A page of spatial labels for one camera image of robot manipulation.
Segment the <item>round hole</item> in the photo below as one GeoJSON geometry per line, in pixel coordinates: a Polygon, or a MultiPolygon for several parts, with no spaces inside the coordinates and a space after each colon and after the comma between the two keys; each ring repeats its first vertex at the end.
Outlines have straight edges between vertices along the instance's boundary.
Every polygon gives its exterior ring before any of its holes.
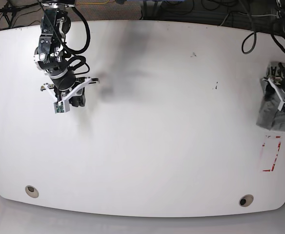
{"type": "Polygon", "coordinates": [[[245,195],[239,200],[239,205],[242,207],[248,207],[253,202],[254,197],[252,195],[245,195]]]}
{"type": "Polygon", "coordinates": [[[39,197],[38,190],[36,188],[34,188],[33,186],[26,186],[25,187],[25,192],[26,192],[26,194],[28,194],[32,198],[39,197]]]}

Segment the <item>red marking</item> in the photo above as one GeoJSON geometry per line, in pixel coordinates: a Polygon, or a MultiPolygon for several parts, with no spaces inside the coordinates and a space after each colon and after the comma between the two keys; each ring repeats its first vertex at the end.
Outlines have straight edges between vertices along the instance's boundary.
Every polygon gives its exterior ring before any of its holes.
{"type": "Polygon", "coordinates": [[[280,146],[281,146],[281,142],[279,142],[279,144],[278,144],[278,151],[277,151],[277,154],[276,154],[276,158],[275,158],[273,167],[271,168],[271,171],[272,171],[272,172],[273,172],[274,169],[275,169],[276,161],[277,161],[277,158],[278,158],[278,153],[279,153],[279,151],[280,151],[280,146]]]}

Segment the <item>screw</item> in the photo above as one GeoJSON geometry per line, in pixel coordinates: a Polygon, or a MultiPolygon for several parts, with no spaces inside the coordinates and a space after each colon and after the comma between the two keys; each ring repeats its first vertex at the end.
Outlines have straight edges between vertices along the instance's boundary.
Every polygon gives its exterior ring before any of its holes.
{"type": "Polygon", "coordinates": [[[40,61],[45,61],[45,59],[46,59],[46,54],[40,53],[40,61]]]}

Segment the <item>white tabletop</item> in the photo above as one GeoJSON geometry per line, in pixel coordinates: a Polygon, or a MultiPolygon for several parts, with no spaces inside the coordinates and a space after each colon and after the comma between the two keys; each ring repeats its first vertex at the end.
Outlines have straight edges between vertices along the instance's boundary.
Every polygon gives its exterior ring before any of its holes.
{"type": "MultiPolygon", "coordinates": [[[[259,79],[270,61],[285,61],[270,35],[259,34],[246,56],[241,42],[249,32],[243,30],[158,21],[89,24],[84,55],[89,75],[101,83],[87,88],[85,108],[57,115],[40,91],[50,79],[33,62],[39,27],[0,32],[2,197],[146,217],[232,215],[284,204],[285,133],[255,125],[259,79]],[[279,142],[275,170],[263,172],[271,169],[279,142]],[[40,196],[29,197],[27,185],[40,196]],[[253,203],[241,207],[248,194],[253,203]]],[[[84,34],[82,23],[73,23],[68,45],[82,47],[84,34]]]]}

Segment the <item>gray fabric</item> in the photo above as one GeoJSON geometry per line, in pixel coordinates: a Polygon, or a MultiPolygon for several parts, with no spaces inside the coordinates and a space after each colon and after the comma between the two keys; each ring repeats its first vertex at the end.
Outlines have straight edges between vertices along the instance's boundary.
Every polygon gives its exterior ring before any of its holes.
{"type": "MultiPolygon", "coordinates": [[[[267,82],[265,83],[261,80],[263,90],[267,85],[267,82]]],[[[278,111],[279,102],[277,94],[274,94],[270,101],[263,98],[256,125],[268,130],[285,132],[285,113],[278,111]]]]}

